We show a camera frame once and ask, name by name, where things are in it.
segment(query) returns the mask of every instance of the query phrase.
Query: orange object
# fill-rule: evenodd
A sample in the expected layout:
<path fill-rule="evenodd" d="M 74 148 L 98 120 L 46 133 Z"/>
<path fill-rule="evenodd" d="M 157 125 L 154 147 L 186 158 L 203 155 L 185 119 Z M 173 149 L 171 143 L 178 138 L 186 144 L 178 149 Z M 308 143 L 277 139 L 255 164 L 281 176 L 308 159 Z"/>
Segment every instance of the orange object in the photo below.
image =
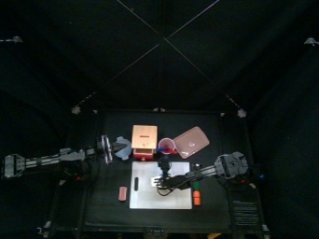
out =
<path fill-rule="evenodd" d="M 119 200 L 126 201 L 127 187 L 121 187 Z"/>
<path fill-rule="evenodd" d="M 202 205 L 199 190 L 194 191 L 194 200 L 195 200 L 195 205 Z"/>
<path fill-rule="evenodd" d="M 153 160 L 158 146 L 158 126 L 134 125 L 134 156 L 142 161 Z"/>

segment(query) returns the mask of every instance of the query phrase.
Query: black enclosure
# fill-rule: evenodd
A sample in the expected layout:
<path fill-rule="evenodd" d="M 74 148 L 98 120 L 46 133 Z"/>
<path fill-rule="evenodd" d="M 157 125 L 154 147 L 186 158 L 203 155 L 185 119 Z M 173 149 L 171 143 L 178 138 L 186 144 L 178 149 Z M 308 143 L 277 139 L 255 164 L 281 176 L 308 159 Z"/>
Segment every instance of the black enclosure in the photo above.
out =
<path fill-rule="evenodd" d="M 245 110 L 273 238 L 317 238 L 318 12 L 317 0 L 3 0 L 0 159 L 59 152 L 94 110 Z M 35 238 L 55 185 L 51 171 L 0 181 L 0 238 Z"/>

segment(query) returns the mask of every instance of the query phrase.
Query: small red object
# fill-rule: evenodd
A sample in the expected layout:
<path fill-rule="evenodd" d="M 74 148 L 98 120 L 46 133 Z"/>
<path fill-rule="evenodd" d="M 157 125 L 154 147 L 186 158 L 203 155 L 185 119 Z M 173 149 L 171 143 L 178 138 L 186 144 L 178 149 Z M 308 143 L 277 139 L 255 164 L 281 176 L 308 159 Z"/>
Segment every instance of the small red object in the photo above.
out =
<path fill-rule="evenodd" d="M 121 187 L 119 200 L 126 201 L 127 187 Z"/>
<path fill-rule="evenodd" d="M 194 191 L 194 200 L 195 200 L 195 205 L 201 205 L 202 202 L 201 202 L 201 192 L 199 190 L 195 190 Z"/>

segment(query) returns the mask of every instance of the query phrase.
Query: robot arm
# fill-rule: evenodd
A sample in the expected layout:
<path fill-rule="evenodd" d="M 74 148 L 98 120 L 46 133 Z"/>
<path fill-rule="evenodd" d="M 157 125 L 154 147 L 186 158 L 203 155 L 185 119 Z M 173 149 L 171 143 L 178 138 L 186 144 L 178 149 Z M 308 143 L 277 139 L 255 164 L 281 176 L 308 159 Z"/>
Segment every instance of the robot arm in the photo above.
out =
<path fill-rule="evenodd" d="M 55 155 L 31 159 L 25 158 L 19 154 L 10 154 L 2 161 L 2 178 L 10 179 L 18 177 L 29 168 L 47 166 L 61 162 L 69 165 L 79 164 L 79 162 L 94 159 L 101 153 L 103 154 L 106 164 L 110 164 L 113 162 L 113 152 L 121 151 L 125 148 L 131 148 L 131 145 L 129 146 L 119 142 L 110 144 L 107 135 L 102 135 L 97 148 L 87 148 L 79 151 L 71 148 L 63 148 Z"/>
<path fill-rule="evenodd" d="M 242 153 L 234 152 L 233 154 L 221 155 L 217 158 L 215 164 L 201 168 L 197 163 L 194 165 L 194 171 L 189 172 L 183 176 L 170 176 L 170 162 L 167 159 L 159 161 L 159 168 L 163 173 L 161 178 L 157 178 L 157 187 L 161 190 L 186 190 L 191 188 L 191 182 L 199 181 L 201 179 L 211 176 L 223 177 L 226 179 L 234 178 L 235 176 L 245 175 L 249 170 L 249 164 L 246 157 Z"/>

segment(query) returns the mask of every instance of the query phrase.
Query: black table surface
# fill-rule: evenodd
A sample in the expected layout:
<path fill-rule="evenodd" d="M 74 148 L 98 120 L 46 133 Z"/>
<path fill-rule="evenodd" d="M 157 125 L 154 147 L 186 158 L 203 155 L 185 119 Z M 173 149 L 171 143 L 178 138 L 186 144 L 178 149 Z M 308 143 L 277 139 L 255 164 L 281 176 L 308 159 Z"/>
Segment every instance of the black table surface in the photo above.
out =
<path fill-rule="evenodd" d="M 173 162 L 214 164 L 217 157 L 235 151 L 250 159 L 246 122 L 235 113 L 147 112 L 101 110 L 81 116 L 73 125 L 67 145 L 85 148 L 94 145 L 97 137 L 107 134 L 115 142 L 119 136 L 131 141 L 134 125 L 158 125 L 159 140 L 175 138 L 198 126 L 206 133 L 210 145 L 186 160 L 170 156 Z M 101 158 L 98 180 L 90 189 L 85 210 L 85 226 L 95 231 L 145 232 L 161 228 L 169 232 L 229 232 L 231 224 L 227 191 L 215 177 L 201 180 L 202 206 L 193 209 L 130 209 L 133 155 L 127 161 L 114 156 L 106 164 Z M 119 187 L 127 187 L 127 200 L 119 201 Z"/>

